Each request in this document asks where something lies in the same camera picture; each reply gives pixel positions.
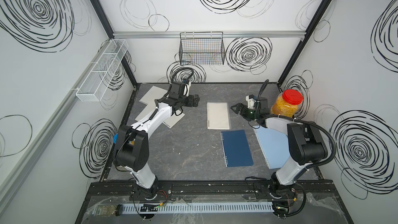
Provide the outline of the frosted cover white notebook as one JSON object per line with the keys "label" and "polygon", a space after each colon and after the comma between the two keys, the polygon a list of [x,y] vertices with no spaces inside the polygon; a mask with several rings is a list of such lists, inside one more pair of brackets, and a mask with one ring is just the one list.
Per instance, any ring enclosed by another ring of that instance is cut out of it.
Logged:
{"label": "frosted cover white notebook", "polygon": [[227,102],[207,103],[207,128],[209,130],[229,130],[231,128]]}

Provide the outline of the torn lined paper page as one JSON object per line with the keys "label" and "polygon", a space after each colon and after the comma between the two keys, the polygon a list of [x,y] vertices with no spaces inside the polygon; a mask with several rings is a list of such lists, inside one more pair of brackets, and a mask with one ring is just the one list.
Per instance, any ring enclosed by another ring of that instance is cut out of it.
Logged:
{"label": "torn lined paper page", "polygon": [[154,103],[155,99],[162,98],[167,93],[167,90],[152,86],[151,89],[139,100],[145,105]]}

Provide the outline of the dark blue spiral notebook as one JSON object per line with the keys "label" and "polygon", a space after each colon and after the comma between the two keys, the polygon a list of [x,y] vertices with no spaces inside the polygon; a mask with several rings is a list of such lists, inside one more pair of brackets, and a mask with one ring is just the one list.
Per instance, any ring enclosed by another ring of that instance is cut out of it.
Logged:
{"label": "dark blue spiral notebook", "polygon": [[222,131],[221,139],[227,168],[249,167],[254,164],[244,130]]}

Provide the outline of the light blue spiral notebook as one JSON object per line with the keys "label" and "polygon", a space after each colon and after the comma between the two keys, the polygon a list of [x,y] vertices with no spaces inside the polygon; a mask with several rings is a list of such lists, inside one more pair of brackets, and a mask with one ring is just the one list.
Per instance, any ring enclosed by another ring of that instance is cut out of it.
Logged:
{"label": "light blue spiral notebook", "polygon": [[282,168],[290,157],[288,137],[276,130],[255,126],[255,135],[270,170]]}

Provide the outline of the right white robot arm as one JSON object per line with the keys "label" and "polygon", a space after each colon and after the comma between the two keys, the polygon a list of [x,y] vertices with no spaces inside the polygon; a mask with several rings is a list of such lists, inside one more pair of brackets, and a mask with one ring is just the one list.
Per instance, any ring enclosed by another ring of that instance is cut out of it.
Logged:
{"label": "right white robot arm", "polygon": [[334,138],[315,122],[271,114],[268,108],[262,108],[262,101],[254,95],[247,96],[247,103],[237,103],[230,109],[245,120],[278,131],[288,139],[289,157],[282,168],[272,174],[269,180],[271,192],[293,188],[306,171],[325,165],[335,157]]}

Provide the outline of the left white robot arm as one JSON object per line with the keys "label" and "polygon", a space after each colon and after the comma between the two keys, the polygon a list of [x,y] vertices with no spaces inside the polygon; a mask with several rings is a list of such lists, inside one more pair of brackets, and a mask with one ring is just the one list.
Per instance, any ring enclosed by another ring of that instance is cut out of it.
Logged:
{"label": "left white robot arm", "polygon": [[154,100],[152,110],[132,125],[123,125],[116,135],[113,163],[131,173],[138,189],[149,198],[156,196],[158,178],[148,165],[149,138],[167,119],[183,107],[197,107],[200,98],[189,93],[191,82],[172,82],[163,97]]}

